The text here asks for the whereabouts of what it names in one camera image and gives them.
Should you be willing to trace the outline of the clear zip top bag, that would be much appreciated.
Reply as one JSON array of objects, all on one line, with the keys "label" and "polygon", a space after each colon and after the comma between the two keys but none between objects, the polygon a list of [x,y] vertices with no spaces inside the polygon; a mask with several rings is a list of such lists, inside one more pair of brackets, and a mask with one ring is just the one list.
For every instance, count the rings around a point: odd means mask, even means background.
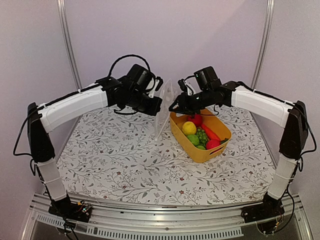
[{"label": "clear zip top bag", "polygon": [[154,141],[157,142],[162,131],[165,129],[170,116],[169,107],[174,101],[172,80],[169,79],[160,89],[159,97],[162,99],[160,111],[154,118]]}]

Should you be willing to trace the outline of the yellow toy lemon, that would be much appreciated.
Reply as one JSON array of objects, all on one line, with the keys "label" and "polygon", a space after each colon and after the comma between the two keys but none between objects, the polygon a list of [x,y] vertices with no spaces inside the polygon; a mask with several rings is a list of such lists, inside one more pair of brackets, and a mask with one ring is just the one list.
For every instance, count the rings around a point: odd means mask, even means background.
[{"label": "yellow toy lemon", "polygon": [[192,121],[186,121],[182,125],[182,132],[184,135],[195,135],[197,132],[197,127]]}]

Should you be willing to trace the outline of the green toy lime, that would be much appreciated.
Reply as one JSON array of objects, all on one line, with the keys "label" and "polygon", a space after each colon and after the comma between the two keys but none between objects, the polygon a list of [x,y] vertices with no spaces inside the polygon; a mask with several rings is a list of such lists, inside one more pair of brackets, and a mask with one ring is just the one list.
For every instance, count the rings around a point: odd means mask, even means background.
[{"label": "green toy lime", "polygon": [[200,144],[200,140],[199,140],[199,138],[198,138],[197,135],[195,135],[195,134],[189,134],[189,135],[187,135],[186,137],[187,137],[187,139],[188,139],[195,147]]}]

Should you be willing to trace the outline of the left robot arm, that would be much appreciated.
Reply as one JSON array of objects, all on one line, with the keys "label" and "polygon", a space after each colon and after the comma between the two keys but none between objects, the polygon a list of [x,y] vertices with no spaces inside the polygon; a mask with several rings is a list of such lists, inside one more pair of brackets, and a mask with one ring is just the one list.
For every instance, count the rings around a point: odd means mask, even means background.
[{"label": "left robot arm", "polygon": [[22,125],[27,127],[31,171],[38,175],[50,198],[49,213],[64,221],[89,222],[89,203],[73,203],[64,187],[56,164],[54,146],[49,134],[60,125],[83,114],[104,107],[117,106],[117,114],[125,107],[133,113],[156,116],[162,99],[154,95],[163,84],[149,68],[134,64],[129,72],[115,79],[111,75],[96,80],[86,88],[71,92],[47,103],[31,103]]}]

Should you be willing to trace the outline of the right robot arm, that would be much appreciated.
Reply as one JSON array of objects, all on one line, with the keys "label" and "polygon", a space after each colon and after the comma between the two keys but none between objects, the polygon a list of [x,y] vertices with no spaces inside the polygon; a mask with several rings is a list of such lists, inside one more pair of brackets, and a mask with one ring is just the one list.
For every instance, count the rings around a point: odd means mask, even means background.
[{"label": "right robot arm", "polygon": [[194,115],[210,106],[235,107],[267,119],[282,128],[279,143],[279,159],[272,182],[260,204],[242,208],[241,217],[245,223],[258,223],[258,230],[264,235],[275,234],[283,228],[282,198],[288,195],[289,186],[297,171],[303,170],[303,155],[307,138],[314,134],[307,118],[306,105],[298,100],[291,102],[252,89],[242,81],[222,83],[213,67],[208,66],[193,73],[199,88],[194,93],[184,79],[178,81],[182,93],[168,110],[177,114]]}]

